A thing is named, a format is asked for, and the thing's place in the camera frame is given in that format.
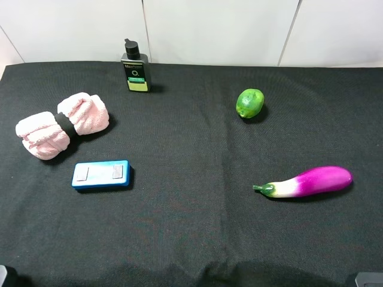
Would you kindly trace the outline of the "grey base corner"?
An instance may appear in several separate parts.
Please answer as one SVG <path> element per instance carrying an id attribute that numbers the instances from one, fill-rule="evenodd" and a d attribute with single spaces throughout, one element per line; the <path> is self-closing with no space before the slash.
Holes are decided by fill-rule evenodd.
<path id="1" fill-rule="evenodd" d="M 4 265 L 0 265 L 0 287 L 5 286 L 5 281 L 8 276 L 7 268 Z"/>
<path id="2" fill-rule="evenodd" d="M 360 272 L 355 277 L 356 287 L 383 287 L 383 273 Z"/>

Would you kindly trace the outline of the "blue whiteboard eraser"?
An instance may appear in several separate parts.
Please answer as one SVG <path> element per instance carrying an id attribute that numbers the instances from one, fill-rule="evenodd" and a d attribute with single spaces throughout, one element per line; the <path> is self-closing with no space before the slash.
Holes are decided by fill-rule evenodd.
<path id="1" fill-rule="evenodd" d="M 124 187 L 130 182 L 128 160 L 93 161 L 77 163 L 71 186 L 75 190 L 104 187 Z"/>

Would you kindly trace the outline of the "grey base corner left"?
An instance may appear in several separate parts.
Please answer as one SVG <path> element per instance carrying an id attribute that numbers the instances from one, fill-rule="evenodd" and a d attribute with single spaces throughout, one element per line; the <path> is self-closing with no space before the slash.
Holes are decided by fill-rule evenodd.
<path id="1" fill-rule="evenodd" d="M 5 281 L 8 276 L 7 268 L 4 265 L 0 265 L 0 287 L 5 286 Z"/>

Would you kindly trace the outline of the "grey base corner right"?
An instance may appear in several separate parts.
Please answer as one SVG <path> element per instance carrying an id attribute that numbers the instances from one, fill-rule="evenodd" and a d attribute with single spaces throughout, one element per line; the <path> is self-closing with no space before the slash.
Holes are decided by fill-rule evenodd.
<path id="1" fill-rule="evenodd" d="M 383 273 L 360 272 L 355 277 L 356 287 L 383 287 Z"/>

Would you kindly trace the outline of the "purple toy eggplant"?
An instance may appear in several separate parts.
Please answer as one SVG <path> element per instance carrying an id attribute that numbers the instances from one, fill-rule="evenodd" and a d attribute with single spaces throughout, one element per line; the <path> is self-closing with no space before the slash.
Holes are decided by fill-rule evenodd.
<path id="1" fill-rule="evenodd" d="M 345 168 L 322 166 L 309 169 L 285 181 L 253 185 L 253 190 L 274 199 L 299 198 L 341 191 L 352 182 L 353 176 Z"/>

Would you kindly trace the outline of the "black pump bottle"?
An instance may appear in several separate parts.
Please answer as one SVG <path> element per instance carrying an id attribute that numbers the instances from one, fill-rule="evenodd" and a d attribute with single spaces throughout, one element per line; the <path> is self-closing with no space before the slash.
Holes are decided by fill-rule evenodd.
<path id="1" fill-rule="evenodd" d="M 135 92 L 149 92 L 151 74 L 148 56 L 140 52 L 136 41 L 126 38 L 124 47 L 125 53 L 120 61 L 124 67 L 128 89 Z"/>

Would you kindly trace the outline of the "black tablecloth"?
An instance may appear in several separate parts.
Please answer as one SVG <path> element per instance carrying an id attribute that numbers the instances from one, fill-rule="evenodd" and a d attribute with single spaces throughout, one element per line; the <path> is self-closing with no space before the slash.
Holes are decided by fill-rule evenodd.
<path id="1" fill-rule="evenodd" d="M 1 79 L 1 263 L 22 286 L 350 286 L 382 271 L 382 70 L 152 65 L 131 93 L 119 62 L 26 63 Z M 236 112 L 246 89 L 265 97 Z M 23 118 L 98 94 L 109 127 L 50 161 Z M 77 163 L 128 160 L 124 187 L 75 190 Z M 253 190 L 339 166 L 341 191 Z"/>

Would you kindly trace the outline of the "pink towel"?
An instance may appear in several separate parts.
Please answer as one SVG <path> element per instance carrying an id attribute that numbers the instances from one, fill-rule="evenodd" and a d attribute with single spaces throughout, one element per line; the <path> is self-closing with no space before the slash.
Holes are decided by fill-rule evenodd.
<path id="1" fill-rule="evenodd" d="M 109 119 L 98 95 L 81 92 L 61 101 L 55 114 L 45 111 L 20 120 L 15 130 L 33 156 L 51 160 L 67 149 L 71 139 L 105 130 Z"/>

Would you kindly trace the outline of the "green lime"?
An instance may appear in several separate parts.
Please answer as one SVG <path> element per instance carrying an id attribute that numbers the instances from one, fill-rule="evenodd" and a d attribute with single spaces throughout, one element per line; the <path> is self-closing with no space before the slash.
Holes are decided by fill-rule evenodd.
<path id="1" fill-rule="evenodd" d="M 248 88 L 238 96 L 236 112 L 241 118 L 253 118 L 261 111 L 264 101 L 264 94 L 260 90 Z"/>

